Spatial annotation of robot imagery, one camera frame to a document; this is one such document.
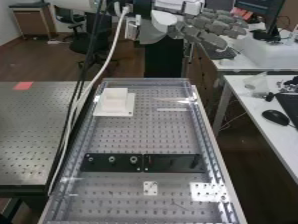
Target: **small sticker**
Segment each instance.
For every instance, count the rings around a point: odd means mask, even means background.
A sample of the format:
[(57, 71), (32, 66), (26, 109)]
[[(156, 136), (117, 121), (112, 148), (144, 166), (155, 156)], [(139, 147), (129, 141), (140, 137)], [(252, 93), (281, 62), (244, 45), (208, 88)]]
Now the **small sticker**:
[(19, 82), (15, 87), (14, 90), (28, 90), (32, 86), (34, 82)]
[(156, 181), (144, 181), (144, 195), (147, 196), (159, 195), (159, 185)]
[(95, 102), (95, 103), (97, 103), (97, 102), (99, 102), (99, 100), (100, 100), (100, 95), (97, 95), (97, 96), (95, 97), (93, 102)]

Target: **white label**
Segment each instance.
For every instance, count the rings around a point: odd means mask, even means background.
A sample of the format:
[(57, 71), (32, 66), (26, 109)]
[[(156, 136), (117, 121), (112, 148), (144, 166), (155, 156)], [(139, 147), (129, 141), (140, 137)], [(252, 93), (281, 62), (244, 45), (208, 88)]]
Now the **white label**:
[(144, 181), (144, 195), (145, 196), (159, 195), (159, 185), (156, 181)]

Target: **desk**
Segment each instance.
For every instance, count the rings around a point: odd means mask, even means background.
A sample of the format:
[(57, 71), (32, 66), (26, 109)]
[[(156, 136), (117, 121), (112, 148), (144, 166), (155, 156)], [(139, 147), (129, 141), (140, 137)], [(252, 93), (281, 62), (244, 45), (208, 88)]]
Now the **desk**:
[(47, 195), (76, 82), (0, 83), (0, 196)]
[[(250, 90), (245, 88), (244, 79), (249, 76), (229, 76), (225, 75), (225, 88), (221, 97), (221, 102), (217, 110), (216, 120), (213, 123), (213, 131), (218, 135), (225, 111), (229, 105), (232, 93), (237, 97), (244, 106), (248, 115), (250, 116), (260, 132), (262, 133), (272, 149), (274, 150), (281, 162), (284, 163), (294, 181), (298, 183), (298, 132), (288, 126), (284, 127), (262, 117), (265, 110), (278, 110), (285, 113), (277, 99), (266, 102), (264, 99), (252, 97)], [(278, 92), (277, 82), (290, 80), (294, 76), (268, 76), (269, 89), (272, 92)]]

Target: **transparent acrylic enclosure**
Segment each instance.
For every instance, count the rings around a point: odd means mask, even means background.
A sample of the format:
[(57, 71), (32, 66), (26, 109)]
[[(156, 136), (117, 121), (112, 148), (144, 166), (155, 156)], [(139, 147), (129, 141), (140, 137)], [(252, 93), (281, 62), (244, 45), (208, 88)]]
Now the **transparent acrylic enclosure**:
[[(93, 103), (44, 223), (238, 223), (189, 81), (105, 79), (97, 95), (107, 87), (136, 93), (135, 115), (93, 117)], [(200, 154), (205, 172), (81, 172), (87, 153)]]

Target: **white desk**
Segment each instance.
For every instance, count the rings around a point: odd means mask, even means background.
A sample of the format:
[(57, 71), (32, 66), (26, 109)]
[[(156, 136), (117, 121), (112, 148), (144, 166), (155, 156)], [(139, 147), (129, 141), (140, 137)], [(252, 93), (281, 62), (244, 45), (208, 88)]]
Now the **white desk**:
[[(225, 88), (221, 97), (221, 102), (217, 110), (216, 120), (213, 123), (213, 131), (218, 135), (222, 118), (229, 105), (232, 93), (240, 100), (248, 115), (250, 116), (256, 126), (258, 127), (272, 149), (274, 150), (281, 162), (284, 163), (293, 179), (298, 184), (298, 131), (290, 126), (281, 126), (262, 117), (265, 110), (278, 110), (285, 113), (277, 99), (266, 102), (264, 99), (254, 98), (252, 92), (245, 88), (244, 79), (249, 76), (229, 76), (225, 75)], [(268, 76), (269, 89), (272, 92), (278, 92), (277, 82), (288, 81), (294, 76)]]
[[(260, 23), (260, 24), (253, 24), (249, 25), (249, 31), (256, 30), (256, 29), (265, 29), (265, 24)], [(284, 30), (281, 32), (281, 37), (286, 38), (289, 37), (290, 32), (288, 30)], [(238, 40), (230, 39), (225, 36), (221, 36), (230, 47), (236, 48), (237, 50), (241, 51), (241, 49), (237, 48), (236, 46), (236, 42)], [(249, 32), (248, 33), (248, 37), (246, 38), (253, 38), (253, 34)], [(261, 44), (266, 45), (268, 43), (265, 41), (258, 41)], [(234, 59), (222, 59), (222, 60), (212, 60), (213, 64), (217, 67), (218, 72), (226, 72), (226, 71), (233, 71), (236, 73), (238, 72), (244, 72), (244, 71), (298, 71), (298, 63), (297, 66), (289, 68), (288, 66), (282, 66), (277, 64), (277, 67), (261, 67), (258, 66), (249, 57), (245, 56), (244, 53), (238, 54), (237, 57)]]

